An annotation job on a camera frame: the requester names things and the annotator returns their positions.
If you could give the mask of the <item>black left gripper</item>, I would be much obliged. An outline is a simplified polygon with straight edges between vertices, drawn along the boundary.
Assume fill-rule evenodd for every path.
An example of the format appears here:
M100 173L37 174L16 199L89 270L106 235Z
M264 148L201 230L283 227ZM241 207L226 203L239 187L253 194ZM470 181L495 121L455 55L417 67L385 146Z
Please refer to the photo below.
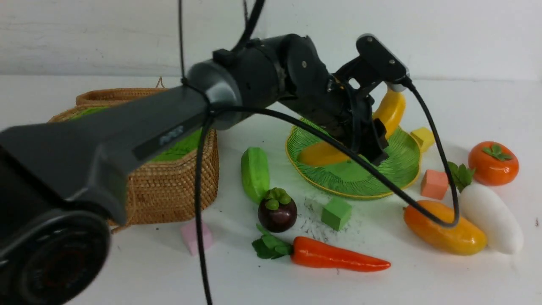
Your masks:
M389 158L389 143L385 125L372 118L376 85L377 72L361 55L335 73L317 55L292 57L292 110L380 166Z

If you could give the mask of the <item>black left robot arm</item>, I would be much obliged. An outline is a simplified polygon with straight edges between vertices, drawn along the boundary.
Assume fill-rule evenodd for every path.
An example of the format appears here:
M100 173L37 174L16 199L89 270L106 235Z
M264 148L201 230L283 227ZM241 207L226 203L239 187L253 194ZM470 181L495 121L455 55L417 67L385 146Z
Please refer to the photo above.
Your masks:
M1 133L1 303L62 305L99 274L127 177L223 108L282 102L372 164L387 158L365 96L395 57L374 36L333 75L309 37L250 40L195 64L186 84L62 123Z

